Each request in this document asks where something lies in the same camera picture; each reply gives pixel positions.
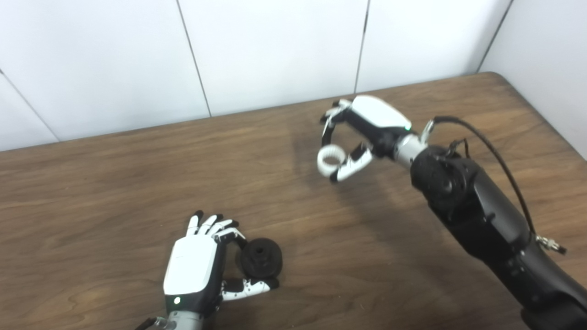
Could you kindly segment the black and white left hand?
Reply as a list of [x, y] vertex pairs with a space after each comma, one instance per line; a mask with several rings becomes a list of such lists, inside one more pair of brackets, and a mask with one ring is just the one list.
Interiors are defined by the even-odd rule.
[[[221, 214], [189, 219], [185, 236], [172, 247], [163, 281], [168, 314], [194, 313], [209, 317], [220, 303], [264, 294], [279, 287], [283, 269], [280, 246], [268, 238], [247, 240], [237, 221]], [[228, 246], [239, 248], [237, 266], [243, 278], [224, 276]]]

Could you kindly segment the black and white right hand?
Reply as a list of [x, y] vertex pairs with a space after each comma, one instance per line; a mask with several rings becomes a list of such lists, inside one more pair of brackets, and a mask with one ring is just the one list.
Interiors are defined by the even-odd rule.
[[[394, 159], [399, 142], [412, 134], [412, 123], [400, 111], [380, 98], [359, 95], [352, 100], [340, 99], [332, 104], [320, 122], [324, 125], [317, 169], [331, 182], [341, 182], [362, 171], [374, 158]], [[337, 124], [347, 123], [362, 134], [367, 142], [351, 153], [332, 143]]]

